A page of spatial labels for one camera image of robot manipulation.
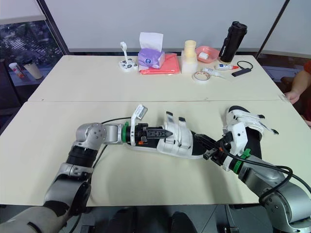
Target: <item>cup on windowsill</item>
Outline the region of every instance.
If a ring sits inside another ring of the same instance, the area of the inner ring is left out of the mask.
[[[19,65],[16,62],[10,63],[9,67],[20,79],[25,78],[25,74],[21,71]]]
[[[24,60],[23,66],[35,79],[41,79],[43,77],[41,71],[32,59]]]

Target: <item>person's hand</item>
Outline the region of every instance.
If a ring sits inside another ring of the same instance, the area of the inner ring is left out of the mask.
[[[296,103],[299,100],[300,95],[295,91],[285,93],[286,98],[292,103]]]

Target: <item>red object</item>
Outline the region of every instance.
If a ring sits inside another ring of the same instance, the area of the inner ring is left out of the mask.
[[[141,74],[178,74],[179,63],[176,53],[166,53],[165,61],[160,69],[149,67],[149,69],[142,69]]]
[[[304,70],[311,74],[311,60],[304,64]]]

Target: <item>tape roll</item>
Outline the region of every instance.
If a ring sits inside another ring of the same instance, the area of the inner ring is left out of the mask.
[[[210,79],[210,74],[205,71],[197,71],[193,74],[192,79],[197,83],[205,84]]]

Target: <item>person's arm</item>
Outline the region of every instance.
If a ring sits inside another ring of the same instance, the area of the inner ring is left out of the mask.
[[[294,78],[292,90],[285,93],[287,99],[292,103],[299,100],[300,95],[311,85],[311,74],[305,70],[300,71]]]

